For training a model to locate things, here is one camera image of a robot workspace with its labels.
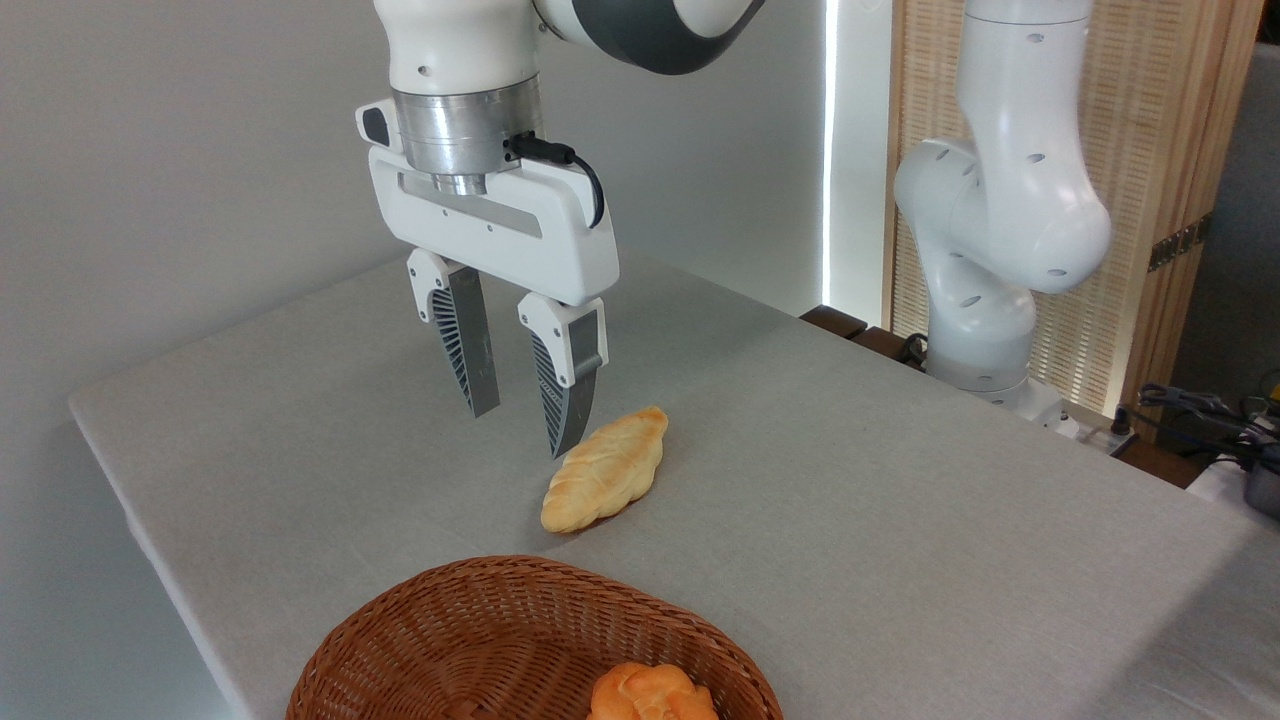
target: gray gripper finger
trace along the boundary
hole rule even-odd
[[[475,268],[451,273],[449,287],[431,292],[431,314],[462,396],[472,416],[479,418],[498,406],[498,374],[480,273]]]

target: bread roll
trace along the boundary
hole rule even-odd
[[[543,527],[572,533],[617,515],[653,486],[667,415],[646,407],[595,430],[564,456],[543,498]]]
[[[719,720],[712,693],[675,665],[627,662],[596,680],[586,720]]]

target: basket rim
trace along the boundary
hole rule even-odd
[[[668,619],[686,625],[691,632],[701,635],[707,641],[712,641],[712,643],[717,646],[717,650],[728,656],[745,673],[746,679],[759,692],[760,705],[768,717],[782,720],[782,708],[778,703],[777,694],[769,685],[764,673],[760,671],[760,667],[754,660],[751,660],[751,656],[741,648],[741,646],[733,642],[714,624],[707,621],[695,612],[672,605],[664,600],[627,585],[626,583],[614,580],[613,578],[608,578],[590,570],[584,570],[567,562],[535,555],[486,555],[447,562],[407,578],[378,594],[347,616],[346,620],[335,625],[316,647],[315,652],[303,666],[302,674],[298,676],[298,682],[293,687],[293,692],[289,694],[285,720],[301,720],[298,712],[301,712],[302,702],[310,688],[308,680],[316,678],[321,670],[330,665],[326,662],[326,659],[335,659],[340,655],[339,652],[334,652],[335,650],[342,648],[355,638],[358,638],[361,635],[361,630],[367,624],[379,619],[379,614],[374,610],[375,607],[384,605],[388,598],[392,598],[398,593],[407,592],[410,588],[416,588],[424,582],[430,582],[430,579],[435,577],[443,578],[476,570],[502,571],[512,568],[536,568],[540,571],[571,575],[580,580],[588,580],[598,585],[605,594],[614,596],[621,602],[646,606]]]

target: black cable bundle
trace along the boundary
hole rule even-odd
[[[577,152],[564,145],[563,142],[547,142],[545,140],[534,136],[529,132],[525,135],[517,135],[511,140],[503,142],[503,147],[511,150],[511,155],[516,158],[527,158],[530,160],[545,160],[548,163],[554,163],[557,165],[577,165],[582,168],[586,173],[588,179],[591,181],[591,195],[595,200],[595,217],[591,219],[590,228],[600,224],[604,219],[604,186],[600,184],[599,176],[591,169],[591,165],[586,160],[577,156]]]
[[[1266,409],[1262,413],[1251,414],[1247,404],[1262,402]],[[1277,423],[1262,423],[1258,416],[1276,413],[1277,404],[1266,397],[1245,397],[1240,401],[1239,409],[1231,409],[1216,395],[1202,392],[1188,392],[1181,388],[1147,383],[1138,396],[1138,405],[1142,407],[1171,407],[1180,410],[1184,415],[1193,415],[1197,419],[1221,428],[1229,434],[1225,438],[1204,438],[1190,434],[1148,418],[1133,409],[1121,406],[1120,410],[1132,418],[1140,420],[1161,432],[1188,442],[1197,447],[1189,455],[1202,452],[1217,452],[1226,457],[1215,460],[1233,460],[1245,470],[1256,462],[1262,462],[1272,471],[1280,471],[1280,434],[1276,432]]]

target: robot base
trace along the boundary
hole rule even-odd
[[[1062,396],[1047,384],[1027,378],[1009,389],[974,392],[992,405],[1000,405],[1027,420],[1043,425],[1061,436],[1075,438],[1080,424],[1062,409]]]

